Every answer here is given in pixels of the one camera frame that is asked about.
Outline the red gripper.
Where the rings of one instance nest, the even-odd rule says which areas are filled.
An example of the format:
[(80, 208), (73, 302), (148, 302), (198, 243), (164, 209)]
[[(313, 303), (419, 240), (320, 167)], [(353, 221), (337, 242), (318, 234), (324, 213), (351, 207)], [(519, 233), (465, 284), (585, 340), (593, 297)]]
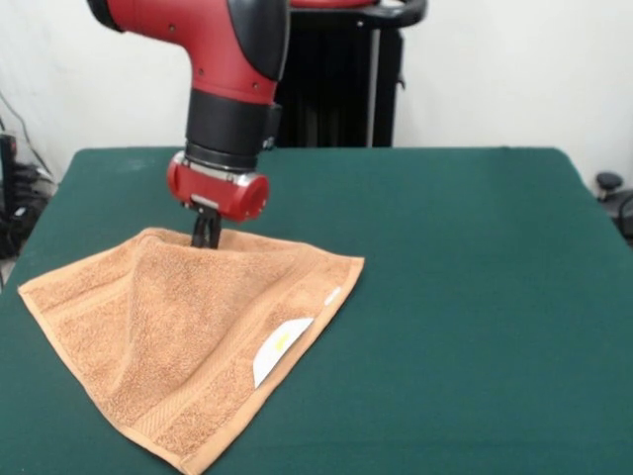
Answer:
[[(194, 247), (217, 248), (222, 217), (237, 223), (256, 219), (270, 195), (266, 176), (213, 169), (193, 162), (183, 151), (177, 152), (169, 162), (167, 186), (180, 203), (197, 210), (192, 231)], [(205, 210), (218, 214), (208, 217)]]

